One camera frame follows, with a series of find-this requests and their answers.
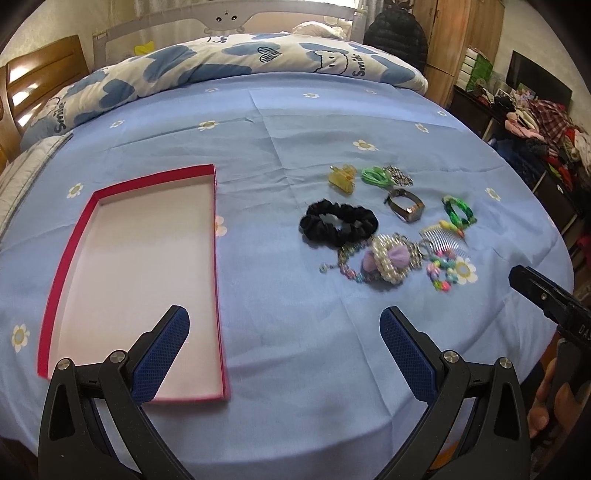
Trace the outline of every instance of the hair accessory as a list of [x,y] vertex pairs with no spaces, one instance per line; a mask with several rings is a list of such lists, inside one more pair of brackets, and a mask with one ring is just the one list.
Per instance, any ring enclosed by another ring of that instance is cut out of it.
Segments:
[[449,291],[457,283],[456,254],[453,250],[438,250],[430,256],[427,275],[436,290]]
[[351,195],[355,190],[355,176],[357,169],[353,165],[343,165],[343,168],[330,167],[332,172],[329,173],[329,182],[332,185],[340,188],[347,195]]
[[[370,245],[371,250],[363,256],[361,271],[351,269],[347,265],[349,259]],[[402,282],[411,269],[420,270],[423,258],[429,258],[432,254],[433,249],[429,241],[411,242],[398,233],[376,235],[372,239],[339,248],[337,264],[323,263],[319,270],[326,273],[338,268],[345,277],[357,283],[370,283],[383,278],[396,285]]]
[[[400,247],[408,251],[408,263],[406,264],[403,262],[403,260],[406,260],[406,256],[401,255]],[[420,270],[423,264],[423,257],[428,258],[432,252],[429,241],[411,242],[399,233],[393,235],[375,235],[371,248],[380,275],[392,285],[402,282],[410,270]]]
[[408,175],[402,173],[399,168],[388,166],[364,168],[361,170],[361,179],[365,183],[387,189],[390,185],[408,187],[413,184],[413,180]]
[[[458,228],[458,230],[465,230],[470,225],[476,223],[476,217],[474,216],[474,212],[472,212],[471,208],[463,200],[452,197],[451,195],[445,195],[445,197],[443,197],[441,201],[443,202],[443,207],[445,208],[445,211],[449,216],[449,219],[452,221],[452,224],[454,224]],[[456,205],[462,212],[464,212],[466,218],[460,218],[458,216],[458,214],[453,209],[454,205]]]
[[389,174],[390,180],[395,185],[399,185],[401,187],[411,187],[413,185],[412,178],[403,173],[400,168],[388,165],[384,170]]
[[383,189],[387,189],[392,184],[390,176],[381,167],[364,168],[361,170],[361,180]]
[[423,239],[431,242],[434,251],[453,251],[461,256],[466,255],[466,251],[460,245],[458,237],[451,231],[441,228],[440,225],[431,225],[421,230],[420,234]]
[[[343,224],[337,229],[331,223],[323,221],[320,215],[334,215]],[[371,210],[363,207],[339,205],[324,199],[308,207],[306,215],[300,220],[300,228],[309,240],[342,247],[344,244],[354,244],[371,237],[378,229],[378,219]]]
[[337,254],[337,264],[329,265],[323,263],[319,268],[320,272],[326,273],[329,270],[338,268],[345,277],[347,277],[349,280],[355,280],[357,283],[370,283],[379,280],[382,277],[380,276],[379,271],[375,266],[375,262],[373,262],[373,256],[370,257],[368,255],[371,252],[367,252],[364,256],[362,262],[362,270],[360,272],[356,272],[355,270],[351,269],[350,266],[347,265],[347,263],[349,262],[349,258],[355,255],[357,252],[368,247],[370,244],[371,239],[367,239],[361,240],[357,244],[346,245],[344,247],[339,248],[339,252]]

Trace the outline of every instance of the red plaid shirt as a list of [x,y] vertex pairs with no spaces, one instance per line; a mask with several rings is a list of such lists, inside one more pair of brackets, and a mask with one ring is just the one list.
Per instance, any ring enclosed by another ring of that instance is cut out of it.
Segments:
[[557,156],[564,133],[573,127],[565,108],[549,100],[530,101],[531,114],[540,127],[540,134],[550,146],[550,155]]

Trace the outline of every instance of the hair scrunchie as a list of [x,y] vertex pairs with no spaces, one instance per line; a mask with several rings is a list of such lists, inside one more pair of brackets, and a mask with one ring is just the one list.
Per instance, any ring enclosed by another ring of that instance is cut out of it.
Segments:
[[[343,225],[338,229],[323,221],[320,215],[334,215],[342,220]],[[339,248],[371,237],[378,229],[378,219],[366,208],[345,203],[339,205],[324,199],[308,207],[300,220],[300,228],[308,240]]]

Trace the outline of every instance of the wooden headboard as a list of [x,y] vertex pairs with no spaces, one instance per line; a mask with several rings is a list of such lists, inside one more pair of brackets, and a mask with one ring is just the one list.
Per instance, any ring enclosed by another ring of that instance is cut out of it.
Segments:
[[0,67],[0,172],[21,152],[22,133],[43,105],[86,75],[88,68],[77,35]]

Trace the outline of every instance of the pink box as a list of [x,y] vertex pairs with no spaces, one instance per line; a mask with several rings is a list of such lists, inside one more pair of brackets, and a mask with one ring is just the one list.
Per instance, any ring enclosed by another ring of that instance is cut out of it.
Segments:
[[190,330],[154,401],[230,396],[217,306],[215,168],[199,165],[125,181],[92,194],[51,286],[37,358],[100,363],[128,350],[171,305]]

